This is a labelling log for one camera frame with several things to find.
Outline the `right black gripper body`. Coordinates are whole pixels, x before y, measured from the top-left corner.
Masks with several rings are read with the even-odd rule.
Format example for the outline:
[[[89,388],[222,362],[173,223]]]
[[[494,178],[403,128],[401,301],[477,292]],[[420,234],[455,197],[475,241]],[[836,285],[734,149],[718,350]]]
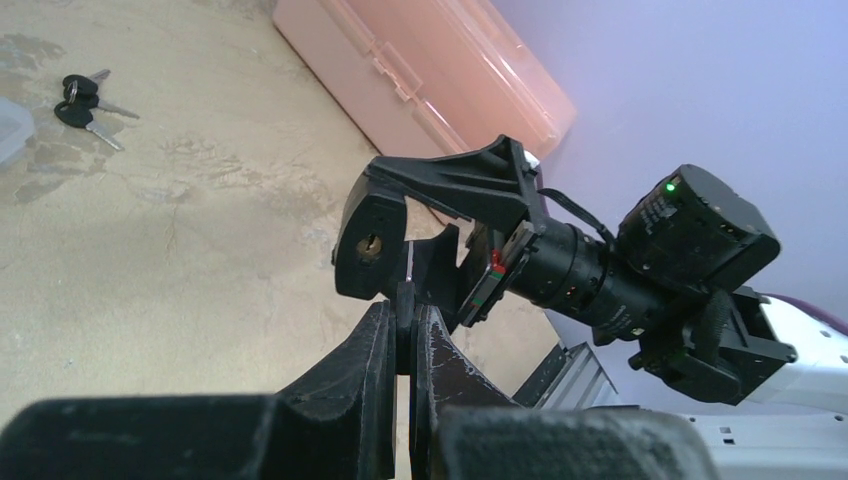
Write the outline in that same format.
[[[528,229],[507,236],[476,221],[459,267],[457,323],[470,327],[509,291],[604,335],[658,327],[670,291],[633,270],[606,244],[554,219],[524,249]]]

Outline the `black padlock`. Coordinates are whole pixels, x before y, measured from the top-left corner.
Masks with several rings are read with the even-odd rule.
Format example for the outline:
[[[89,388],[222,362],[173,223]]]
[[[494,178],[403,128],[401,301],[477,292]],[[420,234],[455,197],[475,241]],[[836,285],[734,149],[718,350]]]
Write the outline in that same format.
[[[380,293],[398,265],[406,225],[404,196],[360,175],[344,205],[332,252],[336,292],[362,300]]]

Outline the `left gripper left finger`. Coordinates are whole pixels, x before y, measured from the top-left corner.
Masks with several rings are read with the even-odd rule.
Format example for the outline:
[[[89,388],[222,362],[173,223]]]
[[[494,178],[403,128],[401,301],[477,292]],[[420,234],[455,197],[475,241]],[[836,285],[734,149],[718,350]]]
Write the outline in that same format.
[[[350,335],[273,394],[63,398],[1,433],[5,479],[391,479],[395,318]]]

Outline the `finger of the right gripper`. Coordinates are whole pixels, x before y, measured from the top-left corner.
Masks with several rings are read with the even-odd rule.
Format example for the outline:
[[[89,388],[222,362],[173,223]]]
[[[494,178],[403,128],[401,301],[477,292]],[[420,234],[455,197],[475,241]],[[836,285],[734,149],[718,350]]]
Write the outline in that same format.
[[[449,332],[459,325],[457,314],[467,297],[464,271],[457,265],[459,240],[459,227],[448,224],[435,237],[410,242],[416,299],[438,307]]]
[[[501,135],[482,149],[440,158],[378,156],[365,175],[452,218],[511,233],[523,221],[542,229],[538,166],[519,141]]]

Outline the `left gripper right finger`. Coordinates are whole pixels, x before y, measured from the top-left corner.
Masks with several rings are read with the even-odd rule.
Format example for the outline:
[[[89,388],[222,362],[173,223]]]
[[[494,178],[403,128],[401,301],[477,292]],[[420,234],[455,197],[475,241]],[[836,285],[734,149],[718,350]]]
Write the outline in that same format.
[[[455,346],[438,308],[410,333],[415,479],[716,479],[690,423],[634,407],[525,408]]]

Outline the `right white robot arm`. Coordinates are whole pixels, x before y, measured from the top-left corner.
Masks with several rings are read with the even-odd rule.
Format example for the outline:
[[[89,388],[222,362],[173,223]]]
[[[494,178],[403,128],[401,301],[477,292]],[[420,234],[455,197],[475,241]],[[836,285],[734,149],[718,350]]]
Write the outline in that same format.
[[[780,251],[752,203],[684,164],[611,232],[538,187],[535,169],[503,136],[448,157],[378,157],[364,174],[474,222],[441,302],[453,321],[470,326],[511,292],[587,326],[596,346],[636,343],[630,367],[692,404],[727,406],[698,428],[736,478],[846,477],[847,327],[747,286]]]

